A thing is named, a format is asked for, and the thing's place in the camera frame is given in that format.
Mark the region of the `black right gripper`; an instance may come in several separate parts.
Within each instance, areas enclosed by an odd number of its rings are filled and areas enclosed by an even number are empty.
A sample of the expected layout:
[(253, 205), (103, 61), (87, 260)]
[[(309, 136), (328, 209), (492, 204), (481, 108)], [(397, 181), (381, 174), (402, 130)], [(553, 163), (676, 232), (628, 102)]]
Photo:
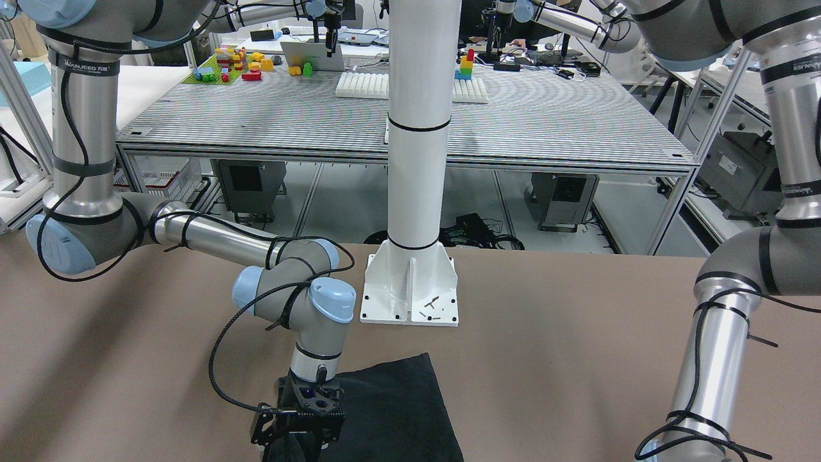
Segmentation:
[(250, 428), (250, 441), (267, 450), (285, 436), (302, 434), (310, 439), (303, 447), (320, 450), (338, 441), (346, 415), (341, 407), (344, 391), (337, 377), (319, 383), (289, 372), (280, 378), (276, 406), (261, 403)]

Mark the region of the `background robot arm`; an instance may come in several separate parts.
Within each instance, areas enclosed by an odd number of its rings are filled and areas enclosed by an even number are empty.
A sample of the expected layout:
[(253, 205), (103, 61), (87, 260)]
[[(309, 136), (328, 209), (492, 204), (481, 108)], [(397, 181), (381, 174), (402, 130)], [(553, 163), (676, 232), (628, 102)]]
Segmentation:
[(626, 53), (639, 44), (641, 32), (629, 17), (625, 4), (619, 1), (593, 1), (592, 4), (602, 13), (601, 21), (547, 1), (496, 1), (495, 12), (518, 22), (530, 21), (559, 30), (589, 42), (605, 53)]

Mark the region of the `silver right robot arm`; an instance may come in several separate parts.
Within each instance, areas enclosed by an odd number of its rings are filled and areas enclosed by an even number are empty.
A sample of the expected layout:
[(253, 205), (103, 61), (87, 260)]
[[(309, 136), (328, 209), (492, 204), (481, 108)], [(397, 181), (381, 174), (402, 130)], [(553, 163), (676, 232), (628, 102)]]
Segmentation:
[(337, 441), (345, 422), (336, 378), (357, 293), (332, 278), (344, 251), (319, 237), (278, 237), (162, 201), (114, 189), (115, 100), (120, 60), (133, 40), (150, 51), (170, 49), (222, 26), (226, 1), (20, 1), (34, 20), (53, 71), (53, 189), (44, 210), (26, 223), (41, 265), (59, 280), (87, 280), (87, 272), (118, 262), (150, 243), (188, 248), (246, 265), (233, 288), (239, 313), (252, 312), (297, 340), (276, 406), (229, 397), (214, 371), (209, 380), (223, 400), (255, 413), (251, 440), (275, 454), (276, 441), (295, 441), (317, 460)]

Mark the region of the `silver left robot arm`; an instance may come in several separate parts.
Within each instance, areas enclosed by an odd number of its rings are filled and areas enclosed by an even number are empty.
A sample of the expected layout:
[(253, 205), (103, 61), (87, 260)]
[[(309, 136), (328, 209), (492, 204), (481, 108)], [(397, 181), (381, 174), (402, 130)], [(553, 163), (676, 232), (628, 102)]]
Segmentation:
[(707, 67), (736, 41), (759, 60), (782, 205), (704, 261), (671, 411), (634, 451), (636, 461), (747, 460), (752, 451), (729, 433), (751, 316), (763, 298), (819, 295), (819, 2), (625, 5), (669, 70)]

